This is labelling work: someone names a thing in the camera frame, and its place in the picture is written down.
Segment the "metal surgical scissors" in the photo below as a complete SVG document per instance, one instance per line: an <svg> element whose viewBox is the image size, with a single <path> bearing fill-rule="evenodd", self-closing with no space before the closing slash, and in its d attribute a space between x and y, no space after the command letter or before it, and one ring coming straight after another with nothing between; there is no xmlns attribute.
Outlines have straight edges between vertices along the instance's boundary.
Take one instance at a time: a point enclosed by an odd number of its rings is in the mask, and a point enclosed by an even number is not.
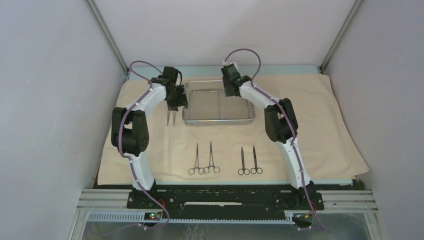
<svg viewBox="0 0 424 240"><path fill-rule="evenodd" d="M252 154L253 154L253 164L254 166L250 169L250 173L253 175L260 175L263 173L263 169L258 166L258 160L257 160L257 152L255 146L252 147Z"/></svg>

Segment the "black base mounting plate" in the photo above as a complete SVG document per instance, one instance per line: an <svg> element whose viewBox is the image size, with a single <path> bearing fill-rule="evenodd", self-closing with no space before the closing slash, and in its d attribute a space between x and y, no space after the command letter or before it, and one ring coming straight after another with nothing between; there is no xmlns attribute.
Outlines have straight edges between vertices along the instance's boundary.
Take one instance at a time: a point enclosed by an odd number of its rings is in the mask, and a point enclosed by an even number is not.
<svg viewBox="0 0 424 240"><path fill-rule="evenodd" d="M271 206L277 210L324 209L322 195L314 183L296 189L289 184L154 184L147 192L132 188L128 194L128 209L174 210L186 202L235 202L242 205Z"/></svg>

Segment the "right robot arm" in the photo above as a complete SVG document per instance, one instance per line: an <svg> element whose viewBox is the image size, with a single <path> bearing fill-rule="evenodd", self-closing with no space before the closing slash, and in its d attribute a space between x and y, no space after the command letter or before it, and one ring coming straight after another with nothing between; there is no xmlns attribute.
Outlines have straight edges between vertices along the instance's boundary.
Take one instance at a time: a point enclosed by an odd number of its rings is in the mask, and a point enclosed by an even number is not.
<svg viewBox="0 0 424 240"><path fill-rule="evenodd" d="M298 122L292 102L288 98L273 97L257 86L251 77L242 76L236 63L224 62L221 72L227 97L241 97L263 110L265 132L282 152L288 167L289 183L297 190L290 196L291 204L297 209L304 209L311 202L307 191L313 182L300 153Z"/></svg>

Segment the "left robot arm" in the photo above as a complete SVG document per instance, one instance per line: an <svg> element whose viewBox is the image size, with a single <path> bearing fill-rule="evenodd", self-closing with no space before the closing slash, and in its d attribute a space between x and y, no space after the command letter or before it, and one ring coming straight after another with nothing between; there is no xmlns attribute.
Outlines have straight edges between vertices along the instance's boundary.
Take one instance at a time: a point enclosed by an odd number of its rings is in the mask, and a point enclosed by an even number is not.
<svg viewBox="0 0 424 240"><path fill-rule="evenodd" d="M153 208L158 194L151 190L155 179L148 163L146 150L150 141L147 117L158 104L166 102L169 112L188 106L183 75L175 67L165 66L161 74L147 82L146 90L126 107L115 107L111 119L111 144L129 163L133 187L142 191L138 201Z"/></svg>

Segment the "aluminium frame rail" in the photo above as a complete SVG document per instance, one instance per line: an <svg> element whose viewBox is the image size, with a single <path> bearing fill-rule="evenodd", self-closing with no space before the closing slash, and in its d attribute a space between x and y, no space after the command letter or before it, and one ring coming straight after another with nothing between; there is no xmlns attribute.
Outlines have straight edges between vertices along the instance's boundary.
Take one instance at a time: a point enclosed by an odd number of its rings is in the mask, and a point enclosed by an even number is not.
<svg viewBox="0 0 424 240"><path fill-rule="evenodd" d="M167 215L156 204L146 208L128 208L129 190L87 189L81 193L77 204L78 211L86 211L91 220L110 222L164 223ZM324 190L323 199L313 205L319 214L376 214L378 212L370 191ZM242 223L242 224L292 224L301 216L312 216L310 208L278 210L274 205L252 207L241 202L183 202L172 210L170 204L165 209L170 214L171 223Z"/></svg>

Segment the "metal surgical instrument tray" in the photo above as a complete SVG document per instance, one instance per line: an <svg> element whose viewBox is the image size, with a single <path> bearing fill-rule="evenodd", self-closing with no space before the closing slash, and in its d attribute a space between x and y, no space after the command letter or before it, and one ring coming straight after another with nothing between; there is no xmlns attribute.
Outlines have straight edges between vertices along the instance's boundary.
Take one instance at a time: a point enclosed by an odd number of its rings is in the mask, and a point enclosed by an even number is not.
<svg viewBox="0 0 424 240"><path fill-rule="evenodd" d="M182 120L187 126L249 125L255 117L254 105L238 96L226 96L222 80L194 80L184 84L188 105Z"/></svg>

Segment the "metal hemostat clamp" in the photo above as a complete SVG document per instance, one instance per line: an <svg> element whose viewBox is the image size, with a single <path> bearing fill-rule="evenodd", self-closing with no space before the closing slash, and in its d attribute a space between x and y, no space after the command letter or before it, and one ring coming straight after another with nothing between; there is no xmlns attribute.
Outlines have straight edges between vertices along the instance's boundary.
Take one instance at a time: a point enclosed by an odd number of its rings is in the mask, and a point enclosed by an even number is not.
<svg viewBox="0 0 424 240"><path fill-rule="evenodd" d="M190 176L194 175L195 173L198 173L199 175L205 174L205 170L203 167L200 167L200 161L199 161L199 145L196 144L195 149L195 161L194 166L192 168L188 169L188 174Z"/></svg>
<svg viewBox="0 0 424 240"><path fill-rule="evenodd" d="M214 162L214 155L213 155L213 145L212 141L209 142L209 161L208 166L205 166L203 168L204 174L209 174L210 172L213 172L214 174L220 173L221 169L215 165Z"/></svg>

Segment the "metal tweezers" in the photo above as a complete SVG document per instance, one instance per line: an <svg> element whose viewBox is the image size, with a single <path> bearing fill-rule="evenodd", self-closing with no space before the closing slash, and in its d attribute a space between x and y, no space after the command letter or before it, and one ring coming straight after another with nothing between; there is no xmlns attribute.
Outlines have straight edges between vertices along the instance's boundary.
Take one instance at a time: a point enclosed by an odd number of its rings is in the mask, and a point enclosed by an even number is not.
<svg viewBox="0 0 424 240"><path fill-rule="evenodd" d="M179 113L179 111L172 111L172 126L173 127L176 125L178 113Z"/></svg>

